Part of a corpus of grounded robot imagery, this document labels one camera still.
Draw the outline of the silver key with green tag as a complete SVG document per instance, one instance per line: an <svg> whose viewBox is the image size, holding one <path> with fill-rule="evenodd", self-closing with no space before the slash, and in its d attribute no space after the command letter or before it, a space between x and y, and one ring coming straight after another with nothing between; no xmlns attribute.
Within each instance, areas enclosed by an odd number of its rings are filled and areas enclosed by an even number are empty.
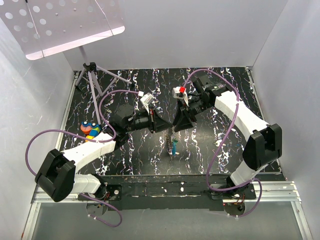
<svg viewBox="0 0 320 240"><path fill-rule="evenodd" d="M222 143L222 141L223 141L222 139L217 139L215 141L215 146L218 147Z"/></svg>

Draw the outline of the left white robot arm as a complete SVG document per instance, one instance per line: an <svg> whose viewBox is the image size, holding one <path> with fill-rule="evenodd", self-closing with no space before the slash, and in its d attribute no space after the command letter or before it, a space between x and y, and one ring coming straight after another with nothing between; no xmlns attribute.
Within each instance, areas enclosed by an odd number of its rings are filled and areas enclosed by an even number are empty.
<svg viewBox="0 0 320 240"><path fill-rule="evenodd" d="M129 139L129 133L149 129L158 133L172 128L172 124L163 119L154 108L134 111L129 104L121 105L110 119L115 129L115 138L111 132L102 132L92 141L60 152L51 150L44 159L35 182L54 202L64 200L69 194L88 194L95 200L107 195L107 183L97 174L79 174L79 170L95 159L112 153Z"/></svg>

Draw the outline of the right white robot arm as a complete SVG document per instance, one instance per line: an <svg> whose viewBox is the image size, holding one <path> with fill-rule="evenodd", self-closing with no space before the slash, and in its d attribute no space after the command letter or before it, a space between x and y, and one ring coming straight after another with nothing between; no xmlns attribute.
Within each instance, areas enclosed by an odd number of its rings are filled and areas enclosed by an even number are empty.
<svg viewBox="0 0 320 240"><path fill-rule="evenodd" d="M193 86L197 96L192 100L188 99L185 87L172 89L172 95L177 100L174 131L193 128L197 121L196 115L210 108L216 108L231 119L230 125L240 130L246 145L242 162L227 178L226 186L219 188L219 192L227 192L230 198L237 199L261 170L282 156L282 128L278 124L270 125L255 115L229 83L214 85L197 77Z"/></svg>

